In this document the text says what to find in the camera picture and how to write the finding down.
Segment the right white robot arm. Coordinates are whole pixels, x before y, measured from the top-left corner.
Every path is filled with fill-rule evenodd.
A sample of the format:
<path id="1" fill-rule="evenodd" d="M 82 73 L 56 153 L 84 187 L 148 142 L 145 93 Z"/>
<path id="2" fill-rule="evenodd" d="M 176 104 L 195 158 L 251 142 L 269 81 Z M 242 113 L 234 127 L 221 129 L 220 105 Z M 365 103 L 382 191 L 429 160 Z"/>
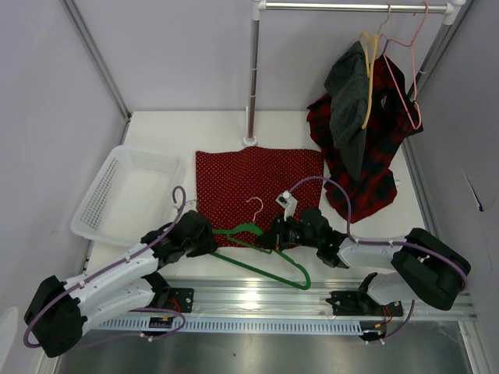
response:
<path id="1" fill-rule="evenodd" d="M 327 303 L 336 316 L 402 315 L 401 304 L 417 299 L 448 311 L 465 288 L 470 263 L 422 228 L 383 241 L 350 238 L 333 229 L 317 208 L 299 218 L 277 215 L 256 244 L 280 252 L 294 246 L 316 249 L 331 268 L 373 267 L 355 291 L 332 291 Z"/>

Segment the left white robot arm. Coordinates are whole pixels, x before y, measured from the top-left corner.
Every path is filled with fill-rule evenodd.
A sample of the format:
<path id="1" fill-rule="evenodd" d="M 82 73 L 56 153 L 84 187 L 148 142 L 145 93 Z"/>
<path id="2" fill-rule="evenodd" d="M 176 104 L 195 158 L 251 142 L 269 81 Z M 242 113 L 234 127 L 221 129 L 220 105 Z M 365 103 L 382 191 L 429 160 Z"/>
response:
<path id="1" fill-rule="evenodd" d="M 63 355 L 90 330 L 128 311 L 159 312 L 172 305 L 163 267 L 183 256 L 197 257 L 218 247 L 210 221 L 190 210 L 145 234 L 113 263 L 66 280 L 43 280 L 24 315 L 23 343 L 49 358 Z"/>

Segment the green velvet hanger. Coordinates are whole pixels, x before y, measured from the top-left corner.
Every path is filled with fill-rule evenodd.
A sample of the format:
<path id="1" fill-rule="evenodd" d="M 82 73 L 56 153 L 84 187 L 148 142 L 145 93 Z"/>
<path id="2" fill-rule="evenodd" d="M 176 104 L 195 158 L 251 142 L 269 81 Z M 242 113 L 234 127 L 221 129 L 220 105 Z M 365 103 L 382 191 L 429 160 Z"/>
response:
<path id="1" fill-rule="evenodd" d="M 303 284 L 300 284 L 300 283 L 297 283 L 295 281 L 288 280 L 288 279 L 285 279 L 283 277 L 279 277 L 278 275 L 269 273 L 265 270 L 259 269 L 255 266 L 251 266 L 247 263 L 243 263 L 243 262 L 238 261 L 236 259 L 232 259 L 230 257 L 227 257 L 227 256 L 222 255 L 222 254 L 217 253 L 217 252 L 212 252 L 211 255 L 218 258 L 218 259 L 221 259 L 227 263 L 231 263 L 232 265 L 238 266 L 238 267 L 243 268 L 245 270 L 249 270 L 249 271 L 256 273 L 256 274 L 259 274 L 261 276 L 270 278 L 273 281 L 280 282 L 280 283 L 282 283 L 284 285 L 288 285 L 292 288 L 297 288 L 297 289 L 302 290 L 302 291 L 309 290 L 311 287 L 311 279 L 310 279 L 310 275 L 309 275 L 308 271 L 305 269 L 304 266 L 297 263 L 295 260 L 293 260 L 291 257 L 284 254 L 282 251 L 277 251 L 274 249 L 262 249 L 262 248 L 257 247 L 254 244 L 242 242 L 242 241 L 238 240 L 237 238 L 233 237 L 233 235 L 243 233 L 243 232 L 249 232 L 250 234 L 253 234 L 255 236 L 259 236 L 259 235 L 262 235 L 264 233 L 263 230 L 256 225 L 257 215 L 263 210 L 264 202 L 260 197 L 257 197 L 257 196 L 250 197 L 246 202 L 249 203 L 252 200 L 256 200 L 260 203 L 260 209 L 256 210 L 254 212 L 253 219 L 250 223 L 242 223 L 242 224 L 235 226 L 232 229 L 213 229 L 212 233 L 214 235 L 223 235 L 232 244 L 239 244 L 244 248 L 253 249 L 253 250 L 256 250 L 260 253 L 266 254 L 268 256 L 271 256 L 274 253 L 276 253 L 285 262 L 291 264 L 293 267 L 298 269 L 300 271 L 300 273 L 305 277 L 305 282 Z"/>

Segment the red polka dot skirt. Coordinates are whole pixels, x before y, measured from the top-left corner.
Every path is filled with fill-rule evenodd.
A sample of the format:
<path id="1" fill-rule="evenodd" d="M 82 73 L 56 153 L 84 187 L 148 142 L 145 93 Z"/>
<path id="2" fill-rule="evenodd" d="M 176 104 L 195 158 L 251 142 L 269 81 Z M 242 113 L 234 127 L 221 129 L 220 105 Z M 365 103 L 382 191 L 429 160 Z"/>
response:
<path id="1" fill-rule="evenodd" d="M 284 212 L 276 199 L 295 183 L 324 174 L 320 152 L 304 149 L 197 151 L 196 198 L 198 210 L 215 231 L 255 224 L 266 231 Z"/>

